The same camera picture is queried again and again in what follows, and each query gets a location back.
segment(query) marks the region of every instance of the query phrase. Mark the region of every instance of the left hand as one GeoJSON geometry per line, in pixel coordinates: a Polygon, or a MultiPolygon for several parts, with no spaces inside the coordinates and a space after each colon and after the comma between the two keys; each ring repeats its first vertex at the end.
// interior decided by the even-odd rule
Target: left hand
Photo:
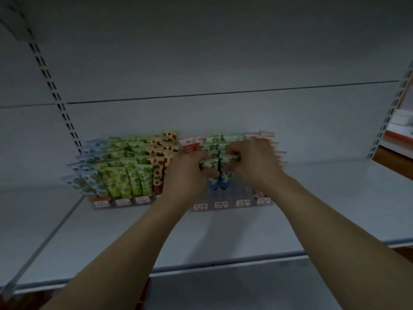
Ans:
{"type": "Polygon", "coordinates": [[[208,177],[219,176],[218,170],[199,169],[199,162],[208,159],[205,151],[194,151],[173,157],[163,182],[162,198],[189,208],[205,189],[208,177]]]}

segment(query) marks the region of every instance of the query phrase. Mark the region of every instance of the price tag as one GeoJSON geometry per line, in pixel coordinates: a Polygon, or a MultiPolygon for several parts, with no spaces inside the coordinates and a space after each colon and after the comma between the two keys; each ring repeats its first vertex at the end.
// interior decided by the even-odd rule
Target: price tag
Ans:
{"type": "Polygon", "coordinates": [[[131,205],[131,200],[128,198],[116,199],[115,202],[118,207],[122,207],[124,205],[131,205]]]}
{"type": "Polygon", "coordinates": [[[229,201],[216,201],[214,202],[215,209],[226,209],[230,207],[229,201]]]}
{"type": "Polygon", "coordinates": [[[235,207],[248,207],[251,205],[251,199],[241,199],[235,202],[235,207]]]}
{"type": "Polygon", "coordinates": [[[95,204],[96,208],[110,207],[110,203],[107,200],[94,201],[93,203],[95,204]]]}
{"type": "Polygon", "coordinates": [[[208,203],[197,203],[196,205],[193,205],[194,211],[207,211],[209,210],[209,204],[208,203]]]}
{"type": "Polygon", "coordinates": [[[269,197],[262,197],[257,199],[258,205],[270,205],[271,203],[273,203],[273,201],[269,197]]]}
{"type": "Polygon", "coordinates": [[[135,197],[135,202],[138,205],[142,205],[144,203],[150,203],[151,198],[149,196],[139,196],[139,197],[135,197]]]}

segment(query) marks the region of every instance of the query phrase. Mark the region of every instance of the right hand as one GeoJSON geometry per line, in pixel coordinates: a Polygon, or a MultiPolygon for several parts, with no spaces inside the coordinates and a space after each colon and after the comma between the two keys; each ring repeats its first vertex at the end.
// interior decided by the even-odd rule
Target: right hand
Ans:
{"type": "Polygon", "coordinates": [[[240,161],[227,163],[224,171],[237,172],[248,186],[265,193],[287,176],[268,139],[236,141],[230,144],[226,153],[238,154],[240,161]]]}

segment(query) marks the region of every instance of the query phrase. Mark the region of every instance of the lower shelf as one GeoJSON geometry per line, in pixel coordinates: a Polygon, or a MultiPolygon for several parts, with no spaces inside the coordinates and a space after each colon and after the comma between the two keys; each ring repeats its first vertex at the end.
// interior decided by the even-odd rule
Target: lower shelf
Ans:
{"type": "MultiPolygon", "coordinates": [[[[385,243],[413,242],[413,181],[368,160],[292,166],[286,172],[385,243]]],[[[83,201],[23,275],[20,287],[70,280],[146,209],[92,211],[83,201]]],[[[299,257],[305,252],[276,206],[188,213],[170,234],[152,276],[299,257]]]]}

